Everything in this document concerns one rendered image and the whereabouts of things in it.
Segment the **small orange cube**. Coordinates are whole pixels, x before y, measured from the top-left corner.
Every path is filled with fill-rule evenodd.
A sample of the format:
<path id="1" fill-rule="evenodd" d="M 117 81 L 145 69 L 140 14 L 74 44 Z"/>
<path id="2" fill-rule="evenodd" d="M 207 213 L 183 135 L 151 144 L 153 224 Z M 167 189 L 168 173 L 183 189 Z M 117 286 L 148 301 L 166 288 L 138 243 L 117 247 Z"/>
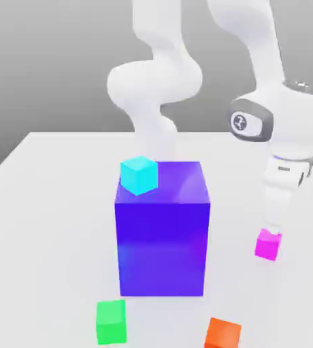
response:
<path id="1" fill-rule="evenodd" d="M 239 348 L 242 326 L 212 317 L 205 336 L 204 348 Z"/>

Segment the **small green cube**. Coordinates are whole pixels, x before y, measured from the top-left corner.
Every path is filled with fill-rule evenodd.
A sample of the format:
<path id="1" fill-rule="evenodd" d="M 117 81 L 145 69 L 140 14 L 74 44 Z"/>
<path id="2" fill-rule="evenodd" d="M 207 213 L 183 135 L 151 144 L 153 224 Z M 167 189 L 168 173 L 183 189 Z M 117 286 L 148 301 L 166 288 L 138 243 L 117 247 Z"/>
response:
<path id="1" fill-rule="evenodd" d="M 127 342 L 125 300 L 99 301 L 95 328 L 99 345 Z"/>

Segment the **small magenta cube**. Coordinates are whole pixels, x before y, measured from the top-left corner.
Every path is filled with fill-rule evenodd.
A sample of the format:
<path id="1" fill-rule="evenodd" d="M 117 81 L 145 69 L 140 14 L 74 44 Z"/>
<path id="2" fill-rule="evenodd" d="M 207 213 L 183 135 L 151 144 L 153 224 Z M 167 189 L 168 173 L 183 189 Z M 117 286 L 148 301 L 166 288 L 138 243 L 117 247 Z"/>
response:
<path id="1" fill-rule="evenodd" d="M 275 261 L 278 256 L 281 239 L 281 234 L 272 234 L 267 229 L 262 228 L 257 237 L 255 256 Z"/>

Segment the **large blue box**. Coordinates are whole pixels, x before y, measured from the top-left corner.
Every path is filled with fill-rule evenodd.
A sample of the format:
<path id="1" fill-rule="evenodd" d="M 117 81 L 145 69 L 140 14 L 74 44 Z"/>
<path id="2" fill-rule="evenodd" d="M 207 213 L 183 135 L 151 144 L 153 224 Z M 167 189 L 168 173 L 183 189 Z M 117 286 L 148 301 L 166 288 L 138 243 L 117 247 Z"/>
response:
<path id="1" fill-rule="evenodd" d="M 160 162 L 157 189 L 114 202 L 123 297 L 202 296 L 210 197 L 199 162 Z"/>

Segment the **small cyan cube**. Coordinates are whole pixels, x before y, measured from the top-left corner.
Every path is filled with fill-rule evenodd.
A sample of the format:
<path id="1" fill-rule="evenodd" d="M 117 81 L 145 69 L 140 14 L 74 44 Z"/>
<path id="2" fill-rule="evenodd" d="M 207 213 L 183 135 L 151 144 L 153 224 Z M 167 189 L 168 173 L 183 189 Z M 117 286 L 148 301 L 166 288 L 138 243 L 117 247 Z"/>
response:
<path id="1" fill-rule="evenodd" d="M 157 189 L 159 186 L 158 163 L 144 156 L 122 161 L 120 184 L 135 196 Z"/>

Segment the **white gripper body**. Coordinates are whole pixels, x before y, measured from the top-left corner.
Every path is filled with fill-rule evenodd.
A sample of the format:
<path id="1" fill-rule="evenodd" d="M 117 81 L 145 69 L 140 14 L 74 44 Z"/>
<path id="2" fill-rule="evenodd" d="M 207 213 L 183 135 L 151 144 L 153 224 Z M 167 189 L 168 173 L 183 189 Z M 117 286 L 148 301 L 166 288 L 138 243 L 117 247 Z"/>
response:
<path id="1" fill-rule="evenodd" d="M 265 186 L 263 203 L 263 219 L 272 228 L 283 225 L 293 196 L 292 190 L 275 186 Z"/>

